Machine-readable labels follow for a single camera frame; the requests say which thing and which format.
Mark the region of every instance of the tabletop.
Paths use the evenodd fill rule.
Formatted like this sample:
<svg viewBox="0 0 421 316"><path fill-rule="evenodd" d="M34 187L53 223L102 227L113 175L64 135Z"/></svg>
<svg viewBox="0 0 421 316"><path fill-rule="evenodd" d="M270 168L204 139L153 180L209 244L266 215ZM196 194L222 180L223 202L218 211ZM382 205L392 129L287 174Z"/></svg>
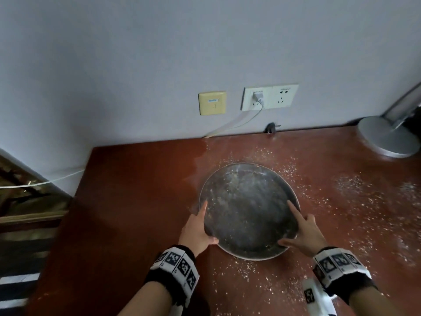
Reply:
<svg viewBox="0 0 421 316"><path fill-rule="evenodd" d="M28 313L116 315L197 212L208 176L250 162L281 175L328 242L354 252L384 295L415 316L420 160L372 152L353 126L97 147ZM196 294L211 315L308 315L301 280L313 277L312 261L297 250L256 262L210 246L197 268ZM334 305L339 315L352 315L339 299Z"/></svg>

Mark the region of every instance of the plate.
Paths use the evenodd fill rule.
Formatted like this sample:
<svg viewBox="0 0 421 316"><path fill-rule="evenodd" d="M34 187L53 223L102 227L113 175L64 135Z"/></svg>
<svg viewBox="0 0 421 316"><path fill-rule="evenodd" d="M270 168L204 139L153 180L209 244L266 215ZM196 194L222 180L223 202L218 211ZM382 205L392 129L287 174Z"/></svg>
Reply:
<svg viewBox="0 0 421 316"><path fill-rule="evenodd" d="M297 196L274 171L252 163L234 163L214 172L203 185L199 206L208 201L205 231L219 246L245 260L268 260L287 248L298 223L287 200L300 210Z"/></svg>

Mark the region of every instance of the white stripe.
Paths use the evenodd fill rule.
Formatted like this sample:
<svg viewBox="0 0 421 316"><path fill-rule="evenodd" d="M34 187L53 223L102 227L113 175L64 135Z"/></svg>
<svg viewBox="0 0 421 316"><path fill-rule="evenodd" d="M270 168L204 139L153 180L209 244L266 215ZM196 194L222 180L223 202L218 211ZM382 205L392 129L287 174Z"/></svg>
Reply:
<svg viewBox="0 0 421 316"><path fill-rule="evenodd" d="M0 301L0 309L25 306L27 302L27 298L22 298L20 300L2 300Z"/></svg>
<svg viewBox="0 0 421 316"><path fill-rule="evenodd" d="M36 281L38 277L39 277L39 273L17 275L17 276L5 276L5 277L0 278L0 285Z"/></svg>

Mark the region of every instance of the beige wall socket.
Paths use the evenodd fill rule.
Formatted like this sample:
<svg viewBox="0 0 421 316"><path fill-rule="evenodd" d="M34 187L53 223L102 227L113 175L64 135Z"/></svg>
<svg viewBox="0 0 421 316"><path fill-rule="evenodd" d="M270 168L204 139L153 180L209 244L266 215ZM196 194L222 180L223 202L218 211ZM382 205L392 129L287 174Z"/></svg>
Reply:
<svg viewBox="0 0 421 316"><path fill-rule="evenodd" d="M227 92L199 93L200 115L225 114Z"/></svg>

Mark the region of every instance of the white plug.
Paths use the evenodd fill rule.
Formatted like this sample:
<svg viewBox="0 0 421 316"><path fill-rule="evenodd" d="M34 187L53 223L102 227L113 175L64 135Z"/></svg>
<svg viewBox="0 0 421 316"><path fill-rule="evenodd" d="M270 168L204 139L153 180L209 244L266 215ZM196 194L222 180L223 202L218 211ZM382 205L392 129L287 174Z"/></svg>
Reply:
<svg viewBox="0 0 421 316"><path fill-rule="evenodd" d="M256 102L259 102L262 106L262 109L264 108L264 100L263 100L263 92L253 92L253 96L252 96L253 100L255 100Z"/></svg>

